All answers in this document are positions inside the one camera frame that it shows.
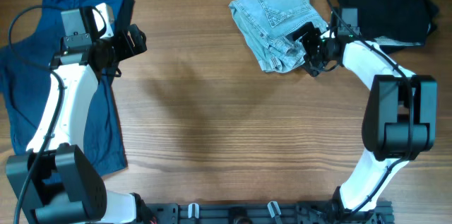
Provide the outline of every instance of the black cable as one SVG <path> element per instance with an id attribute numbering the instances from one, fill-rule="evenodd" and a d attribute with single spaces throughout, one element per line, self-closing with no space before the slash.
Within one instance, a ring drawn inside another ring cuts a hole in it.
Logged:
<path id="1" fill-rule="evenodd" d="M 383 177 L 380 179 L 379 183 L 377 184 L 377 186 L 374 188 L 374 190 L 372 191 L 371 194 L 369 194 L 367 196 L 367 198 L 358 206 L 356 207 L 353 211 L 350 212 L 350 214 L 348 214 L 347 216 L 345 216 L 342 220 L 343 221 L 347 218 L 352 217 L 354 214 L 356 214 L 359 210 L 361 210 L 366 204 L 368 204 L 372 198 L 375 196 L 375 194 L 380 190 L 380 188 L 383 186 L 384 182 L 386 181 L 386 179 L 388 178 L 388 176 L 391 174 L 393 168 L 402 163 L 403 161 L 408 160 L 408 158 L 411 155 L 412 152 L 412 135 L 413 135 L 413 126 L 414 126 L 414 104 L 413 104 L 413 96 L 412 96 L 412 88 L 411 88 L 411 84 L 410 81 L 408 80 L 407 76 L 399 69 L 398 65 L 395 64 L 391 59 L 389 59 L 385 54 L 381 53 L 379 50 L 377 50 L 375 47 L 367 44 L 367 42 L 365 41 L 365 39 L 363 37 L 361 37 L 360 35 L 356 34 L 350 27 L 348 27 L 347 23 L 344 22 L 344 20 L 338 15 L 338 12 L 336 12 L 336 10 L 333 8 L 333 5 L 331 4 L 330 0 L 326 0 L 326 2 L 328 3 L 331 11 L 333 12 L 333 14 L 336 16 L 336 18 L 343 24 L 343 26 L 350 32 L 350 34 L 358 39 L 360 42 L 362 42 L 362 44 L 364 44 L 364 46 L 366 46 L 367 48 L 369 48 L 371 51 L 377 53 L 378 55 L 380 55 L 381 57 L 383 57 L 383 59 L 385 59 L 392 67 L 393 69 L 400 74 L 400 76 L 402 77 L 403 83 L 406 85 L 407 88 L 407 94 L 408 94 L 408 106 L 410 109 L 410 120 L 408 122 L 408 150 L 405 153 L 405 155 L 395 161 L 393 164 L 389 165 L 386 169 L 385 174 L 383 175 Z"/>
<path id="2" fill-rule="evenodd" d="M 54 130 L 55 125 L 57 123 L 59 112 L 61 110 L 61 105 L 62 105 L 62 102 L 63 102 L 63 99 L 64 99 L 64 82 L 58 76 L 58 74 L 56 74 L 55 72 L 53 72 L 53 70 L 49 69 L 46 66 L 43 66 L 41 64 L 37 64 L 35 62 L 29 61 L 29 60 L 21 57 L 19 55 L 19 53 L 17 53 L 17 51 L 13 48 L 13 44 L 11 42 L 11 32 L 13 31 L 13 26 L 16 23 L 16 21 L 24 13 L 27 13 L 28 11 L 31 11 L 31 10 L 33 10 L 35 8 L 51 8 L 51 9 L 56 9 L 56 10 L 63 11 L 62 8 L 59 8 L 59 7 L 56 7 L 56 6 L 43 6 L 43 5 L 31 6 L 31 7 L 27 8 L 27 9 L 24 9 L 23 11 L 21 11 L 13 19 L 13 21 L 9 25 L 9 29 L 8 29 L 8 46 L 11 49 L 11 51 L 13 52 L 14 56 L 16 57 L 16 59 L 22 61 L 26 65 L 33 66 L 36 69 L 40 69 L 42 71 L 49 72 L 51 75 L 53 75 L 55 77 L 55 79 L 58 81 L 59 94 L 58 94 L 58 100 L 56 102 L 55 112 L 54 112 L 54 114 L 52 116 L 52 120 L 50 121 L 47 133 L 44 136 L 44 141 L 43 141 L 43 143 L 41 145 L 40 150 L 37 152 L 37 155 L 36 155 L 35 159 L 32 162 L 32 165 L 30 167 L 30 171 L 28 172 L 27 177 L 25 178 L 25 181 L 23 183 L 22 189 L 20 191 L 20 194 L 19 194 L 19 197 L 18 197 L 18 200 L 17 200 L 17 204 L 16 204 L 16 210 L 14 212 L 14 224 L 18 224 L 19 223 L 20 209 L 22 208 L 23 199 L 24 199 L 25 194 L 27 192 L 28 185 L 30 183 L 30 180 L 35 176 L 35 172 L 36 172 L 36 169 L 39 167 L 42 154 L 44 153 L 45 148 L 49 144 L 50 139 L 53 137 L 53 135 L 52 135 L 53 134 L 53 130 Z"/>
<path id="3" fill-rule="evenodd" d="M 308 68 L 317 71 L 317 73 L 322 73 L 322 72 L 330 72 L 335 70 L 337 67 L 339 66 L 339 63 L 336 63 L 334 65 L 332 65 L 331 68 L 329 69 L 324 69 L 324 68 L 316 68 L 315 66 L 312 66 L 311 62 L 309 62 L 309 65 L 307 66 Z"/>
<path id="4" fill-rule="evenodd" d="M 102 75 L 103 76 L 121 77 L 122 76 L 122 72 L 121 72 L 121 69 L 116 68 L 116 70 L 114 71 L 114 74 L 102 73 Z"/>

